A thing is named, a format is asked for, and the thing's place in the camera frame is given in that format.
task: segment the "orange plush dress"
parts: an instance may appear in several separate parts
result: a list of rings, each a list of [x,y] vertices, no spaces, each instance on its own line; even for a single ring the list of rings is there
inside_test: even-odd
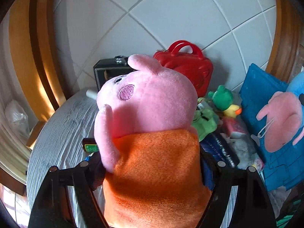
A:
[[[211,191],[203,185],[200,146],[187,130],[114,139],[121,153],[104,181],[104,216],[110,226],[195,227]]]

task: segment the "white tiled wall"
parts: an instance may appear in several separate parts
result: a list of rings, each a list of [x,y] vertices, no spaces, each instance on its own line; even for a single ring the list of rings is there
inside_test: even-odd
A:
[[[75,93],[95,86],[104,58],[153,55],[172,42],[197,44],[214,64],[209,89],[238,90],[251,63],[266,68],[276,0],[55,0],[60,64]]]

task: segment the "green frog plush toy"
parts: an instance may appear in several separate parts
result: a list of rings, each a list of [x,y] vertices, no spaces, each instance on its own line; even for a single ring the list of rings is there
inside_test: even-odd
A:
[[[225,86],[218,86],[215,92],[209,92],[208,97],[212,99],[216,108],[223,112],[224,116],[236,118],[242,109],[233,104],[233,94]]]
[[[198,132],[199,141],[202,141],[208,134],[217,129],[214,112],[207,108],[196,110],[192,126],[195,127]]]

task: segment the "yellow duck toy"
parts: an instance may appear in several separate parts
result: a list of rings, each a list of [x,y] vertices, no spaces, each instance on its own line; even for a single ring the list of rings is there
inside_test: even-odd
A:
[[[242,113],[242,108],[236,104],[232,104],[228,109],[223,111],[224,116],[236,118],[237,115]]]
[[[209,92],[208,97],[212,99],[216,108],[221,110],[224,116],[236,118],[241,114],[242,108],[233,104],[233,95],[225,86],[218,86],[215,92]]]

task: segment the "red handbag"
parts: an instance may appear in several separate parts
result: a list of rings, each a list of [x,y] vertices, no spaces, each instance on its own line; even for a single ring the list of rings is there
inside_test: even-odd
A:
[[[190,46],[192,53],[179,52]],[[213,65],[204,57],[198,46],[185,40],[174,42],[166,51],[157,51],[154,56],[162,66],[185,75],[193,84],[198,97],[204,97],[211,79]]]

